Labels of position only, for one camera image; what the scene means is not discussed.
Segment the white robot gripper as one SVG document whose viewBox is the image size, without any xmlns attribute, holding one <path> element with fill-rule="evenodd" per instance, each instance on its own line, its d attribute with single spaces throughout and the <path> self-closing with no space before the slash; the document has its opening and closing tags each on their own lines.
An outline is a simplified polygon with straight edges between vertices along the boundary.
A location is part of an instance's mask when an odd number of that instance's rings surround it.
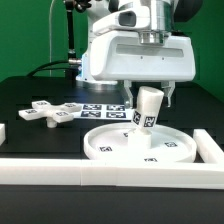
<svg viewBox="0 0 224 224">
<path fill-rule="evenodd" d="M 163 81 L 171 106 L 174 81 L 191 81 L 195 61 L 188 37 L 170 36 L 164 45 L 141 44 L 137 32 L 111 31 L 95 38 L 90 50 L 90 73 L 95 80 L 125 80 L 124 103 L 133 107 L 131 81 Z"/>
</svg>

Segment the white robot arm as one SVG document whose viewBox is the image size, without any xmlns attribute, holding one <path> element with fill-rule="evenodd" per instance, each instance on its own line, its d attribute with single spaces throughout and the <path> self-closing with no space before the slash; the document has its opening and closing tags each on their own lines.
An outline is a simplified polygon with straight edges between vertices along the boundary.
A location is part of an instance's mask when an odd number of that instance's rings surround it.
<svg viewBox="0 0 224 224">
<path fill-rule="evenodd" d="M 78 82 L 114 90 L 133 106 L 134 82 L 159 82 L 166 98 L 175 84 L 194 78 L 191 39 L 174 29 L 200 10 L 203 0 L 90 0 L 88 45 Z"/>
</svg>

